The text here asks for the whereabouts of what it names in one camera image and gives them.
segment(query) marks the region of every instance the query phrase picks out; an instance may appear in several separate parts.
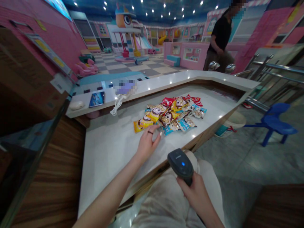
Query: slide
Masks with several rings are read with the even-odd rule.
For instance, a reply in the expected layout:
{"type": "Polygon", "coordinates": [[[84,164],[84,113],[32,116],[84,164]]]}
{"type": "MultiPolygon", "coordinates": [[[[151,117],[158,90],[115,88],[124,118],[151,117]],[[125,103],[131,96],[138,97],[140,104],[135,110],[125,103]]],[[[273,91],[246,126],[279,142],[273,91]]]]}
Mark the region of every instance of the slide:
{"type": "Polygon", "coordinates": [[[142,49],[152,49],[153,46],[151,45],[151,43],[148,41],[148,39],[144,36],[144,37],[135,37],[136,40],[136,45],[137,45],[137,49],[141,50],[140,48],[140,44],[142,45],[142,49]]]}

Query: cardboard box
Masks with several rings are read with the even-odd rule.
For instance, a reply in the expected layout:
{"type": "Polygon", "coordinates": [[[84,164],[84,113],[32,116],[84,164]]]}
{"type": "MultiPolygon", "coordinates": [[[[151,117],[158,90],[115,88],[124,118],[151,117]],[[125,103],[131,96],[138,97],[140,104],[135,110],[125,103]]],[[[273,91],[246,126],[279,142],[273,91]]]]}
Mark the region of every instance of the cardboard box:
{"type": "Polygon", "coordinates": [[[58,92],[50,83],[53,76],[6,28],[0,28],[0,72],[0,136],[54,118],[68,96],[58,92]]]}

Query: blue plastic chair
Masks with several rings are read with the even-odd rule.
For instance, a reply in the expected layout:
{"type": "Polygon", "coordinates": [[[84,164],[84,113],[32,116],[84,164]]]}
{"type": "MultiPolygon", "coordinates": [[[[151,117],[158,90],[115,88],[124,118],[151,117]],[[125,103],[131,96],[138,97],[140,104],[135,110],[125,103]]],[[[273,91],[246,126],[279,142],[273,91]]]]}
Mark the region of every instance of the blue plastic chair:
{"type": "Polygon", "coordinates": [[[268,129],[268,133],[264,138],[262,143],[263,147],[266,147],[268,140],[270,139],[272,133],[275,131],[280,135],[283,135],[281,143],[284,144],[288,135],[293,135],[298,133],[298,130],[288,123],[280,121],[280,115],[286,112],[290,108],[290,104],[277,103],[271,106],[268,112],[261,119],[261,123],[256,123],[254,125],[245,125],[244,127],[265,127],[268,129]]]}

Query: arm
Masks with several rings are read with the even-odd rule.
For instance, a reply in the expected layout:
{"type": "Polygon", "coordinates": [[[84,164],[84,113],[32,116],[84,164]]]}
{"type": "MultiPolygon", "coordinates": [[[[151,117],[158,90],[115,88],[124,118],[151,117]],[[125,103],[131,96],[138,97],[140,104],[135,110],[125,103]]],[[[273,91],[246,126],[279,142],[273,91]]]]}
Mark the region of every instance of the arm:
{"type": "Polygon", "coordinates": [[[225,228],[212,205],[202,176],[194,172],[192,181],[192,185],[189,187],[184,180],[177,178],[177,182],[191,207],[207,228],[225,228]]]}
{"type": "Polygon", "coordinates": [[[152,142],[152,134],[148,133],[148,131],[154,132],[158,127],[159,125],[153,125],[145,130],[135,155],[85,210],[73,228],[108,227],[133,177],[152,155],[160,141],[161,133],[154,142],[152,142]]]}
{"type": "Polygon", "coordinates": [[[210,44],[218,55],[222,55],[224,53],[224,51],[222,49],[220,49],[220,47],[216,44],[215,39],[216,39],[216,35],[212,35],[210,44]]]}

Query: bucket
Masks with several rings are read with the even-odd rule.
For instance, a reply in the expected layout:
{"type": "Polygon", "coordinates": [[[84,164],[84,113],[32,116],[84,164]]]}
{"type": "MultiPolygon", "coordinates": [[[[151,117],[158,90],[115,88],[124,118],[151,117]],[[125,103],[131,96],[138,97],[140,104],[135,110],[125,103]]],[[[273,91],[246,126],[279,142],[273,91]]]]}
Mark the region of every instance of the bucket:
{"type": "Polygon", "coordinates": [[[228,120],[217,130],[215,135],[220,138],[226,138],[236,129],[242,128],[246,124],[246,118],[239,112],[234,112],[228,120]]]}

